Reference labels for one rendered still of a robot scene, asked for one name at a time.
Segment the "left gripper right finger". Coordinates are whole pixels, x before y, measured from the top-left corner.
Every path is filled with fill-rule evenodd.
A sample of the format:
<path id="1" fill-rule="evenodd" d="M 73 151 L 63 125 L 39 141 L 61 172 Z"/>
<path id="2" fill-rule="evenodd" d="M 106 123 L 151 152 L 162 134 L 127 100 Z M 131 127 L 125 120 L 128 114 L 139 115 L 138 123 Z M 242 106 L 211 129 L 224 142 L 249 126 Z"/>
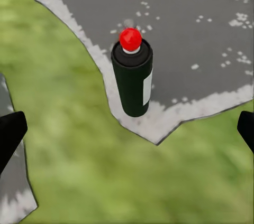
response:
<path id="1" fill-rule="evenodd" d="M 243 110 L 238 120 L 237 129 L 254 152 L 254 113 Z"/>

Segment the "insectifuge atomizer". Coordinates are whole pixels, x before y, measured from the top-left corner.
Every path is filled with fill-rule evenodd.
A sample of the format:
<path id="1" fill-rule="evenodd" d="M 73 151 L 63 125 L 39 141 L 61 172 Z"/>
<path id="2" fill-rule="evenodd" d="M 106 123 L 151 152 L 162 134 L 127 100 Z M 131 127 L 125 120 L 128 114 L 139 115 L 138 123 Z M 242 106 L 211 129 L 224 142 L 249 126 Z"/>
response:
<path id="1" fill-rule="evenodd" d="M 129 117 L 137 118 L 149 108 L 153 51 L 135 28 L 135 19 L 127 19 L 125 26 L 119 41 L 114 44 L 111 61 L 123 110 Z"/>

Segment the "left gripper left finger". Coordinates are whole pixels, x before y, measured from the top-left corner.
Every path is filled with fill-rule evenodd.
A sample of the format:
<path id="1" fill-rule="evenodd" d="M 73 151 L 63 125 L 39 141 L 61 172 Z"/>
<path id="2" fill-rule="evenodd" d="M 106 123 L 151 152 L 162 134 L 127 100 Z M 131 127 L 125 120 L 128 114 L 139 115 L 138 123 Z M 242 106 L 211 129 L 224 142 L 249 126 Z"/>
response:
<path id="1" fill-rule="evenodd" d="M 0 174 L 28 130 L 24 112 L 0 117 Z"/>

